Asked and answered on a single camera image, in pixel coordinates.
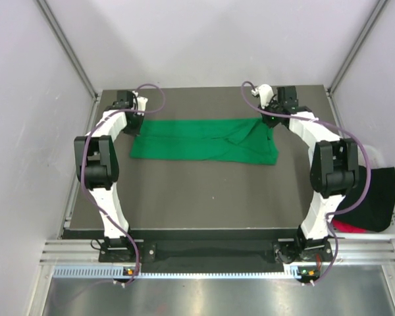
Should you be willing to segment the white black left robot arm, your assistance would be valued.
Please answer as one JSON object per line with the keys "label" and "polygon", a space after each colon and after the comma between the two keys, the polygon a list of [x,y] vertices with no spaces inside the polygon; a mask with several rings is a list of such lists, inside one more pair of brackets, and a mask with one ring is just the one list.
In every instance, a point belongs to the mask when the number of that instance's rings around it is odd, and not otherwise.
{"label": "white black left robot arm", "polygon": [[144,120],[147,99],[136,91],[119,90],[116,101],[84,136],[74,139],[76,176],[86,197],[97,207],[104,227],[100,262],[134,262],[138,247],[128,236],[130,225],[117,192],[119,162],[114,142],[121,133],[135,136]]}

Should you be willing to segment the green t shirt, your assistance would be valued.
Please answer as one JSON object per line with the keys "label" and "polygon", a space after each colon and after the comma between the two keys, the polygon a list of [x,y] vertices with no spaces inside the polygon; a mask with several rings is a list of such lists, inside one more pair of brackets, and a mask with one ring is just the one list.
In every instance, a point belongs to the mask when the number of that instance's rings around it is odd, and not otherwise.
{"label": "green t shirt", "polygon": [[150,120],[130,150],[134,159],[275,165],[273,130],[260,118]]}

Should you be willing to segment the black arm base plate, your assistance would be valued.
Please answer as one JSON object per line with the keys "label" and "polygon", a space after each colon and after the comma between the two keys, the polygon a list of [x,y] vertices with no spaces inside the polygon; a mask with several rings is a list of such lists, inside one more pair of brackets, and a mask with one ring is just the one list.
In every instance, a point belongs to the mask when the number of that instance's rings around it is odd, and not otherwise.
{"label": "black arm base plate", "polygon": [[170,258],[257,258],[269,263],[323,262],[332,259],[330,244],[298,252],[293,240],[144,240],[137,243],[140,263]]}

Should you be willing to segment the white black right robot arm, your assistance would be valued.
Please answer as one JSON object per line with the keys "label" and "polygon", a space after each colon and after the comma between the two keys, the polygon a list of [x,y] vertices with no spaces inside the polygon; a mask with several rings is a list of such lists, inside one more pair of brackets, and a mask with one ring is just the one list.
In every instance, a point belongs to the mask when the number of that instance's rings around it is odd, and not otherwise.
{"label": "white black right robot arm", "polygon": [[281,124],[308,147],[309,181],[313,188],[309,211],[291,242],[274,243],[276,258],[286,264],[315,259],[329,251],[328,225],[332,214],[358,183],[357,144],[319,124],[313,112],[298,103],[294,86],[273,90],[263,84],[251,93],[259,98],[258,108],[269,128]]}

